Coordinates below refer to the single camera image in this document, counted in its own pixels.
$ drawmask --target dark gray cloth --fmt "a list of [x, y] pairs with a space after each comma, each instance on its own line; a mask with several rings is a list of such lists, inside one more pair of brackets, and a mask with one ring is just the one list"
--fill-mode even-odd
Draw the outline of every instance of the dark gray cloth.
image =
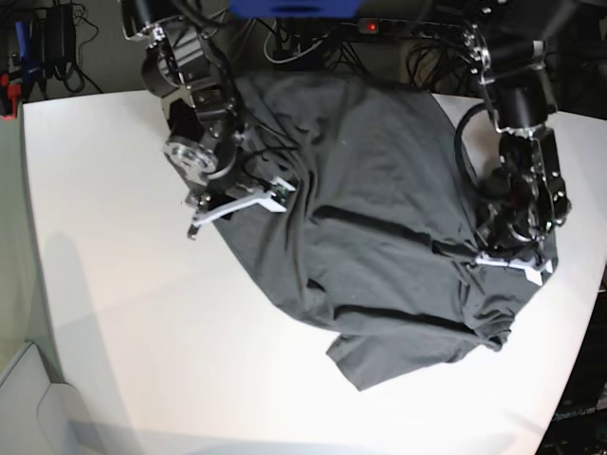
[[339, 332], [328, 354], [360, 390], [479, 345], [500, 350], [538, 287], [464, 266], [477, 251], [474, 203], [433, 97], [314, 74], [239, 87], [254, 116], [302, 146], [276, 158], [301, 180], [288, 213], [216, 223], [272, 303]]

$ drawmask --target white table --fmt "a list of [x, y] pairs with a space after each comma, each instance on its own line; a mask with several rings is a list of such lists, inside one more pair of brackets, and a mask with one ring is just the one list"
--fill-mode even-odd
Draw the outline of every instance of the white table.
[[[437, 99], [453, 120], [475, 103]], [[554, 122], [574, 211], [559, 231], [556, 276], [505, 348], [360, 393], [324, 354], [335, 335], [274, 308], [213, 226], [186, 239], [192, 213], [160, 151], [158, 100], [137, 92], [27, 105], [59, 355], [108, 453], [535, 453], [607, 256], [607, 123]], [[469, 131], [491, 137], [480, 117]]]

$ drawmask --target gray t-shirt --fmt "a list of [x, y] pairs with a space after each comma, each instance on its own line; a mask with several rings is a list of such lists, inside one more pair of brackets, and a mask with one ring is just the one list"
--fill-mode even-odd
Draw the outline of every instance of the gray t-shirt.
[[298, 175], [288, 213], [256, 207], [215, 224], [272, 303], [339, 332], [328, 354], [359, 390], [479, 345], [499, 351], [538, 287], [523, 272], [466, 267], [475, 202], [432, 95], [321, 74], [238, 85], [286, 136], [268, 134], [270, 145], [301, 146], [273, 160]]

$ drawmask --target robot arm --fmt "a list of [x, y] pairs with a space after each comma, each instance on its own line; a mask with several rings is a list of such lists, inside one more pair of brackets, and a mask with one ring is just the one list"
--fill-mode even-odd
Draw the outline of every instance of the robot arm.
[[[546, 1], [557, 7], [547, 5], [534, 20], [533, 9]], [[573, 13], [573, 1], [481, 1], [466, 18], [463, 36], [485, 101], [465, 116], [455, 141], [462, 177], [483, 203], [476, 233], [482, 253], [470, 265], [523, 269], [540, 283], [552, 268], [543, 243], [571, 209], [554, 132], [546, 126], [556, 103], [545, 76], [543, 40]], [[190, 189], [190, 237], [205, 223], [251, 205], [286, 211], [293, 187], [277, 177], [261, 185], [243, 169], [250, 155], [244, 138], [251, 130], [230, 63], [212, 41], [212, 23], [188, 20], [173, 0], [120, 3], [127, 39], [148, 41], [146, 87], [163, 99], [180, 94], [170, 105], [164, 154]], [[474, 184], [464, 164], [463, 129], [481, 110], [502, 135], [497, 192]]]

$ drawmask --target curved table surface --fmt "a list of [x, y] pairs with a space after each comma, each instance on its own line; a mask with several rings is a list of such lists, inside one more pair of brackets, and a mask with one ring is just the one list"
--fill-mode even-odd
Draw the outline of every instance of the curved table surface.
[[[436, 96], [457, 121], [475, 100]], [[186, 189], [147, 92], [28, 104], [29, 185], [64, 376], [108, 453], [532, 454], [574, 365], [607, 243], [607, 122], [558, 114], [574, 210], [561, 264], [499, 353], [360, 393], [324, 353], [335, 334], [257, 288], [213, 226], [186, 239]], [[467, 131], [471, 155], [495, 141]]]

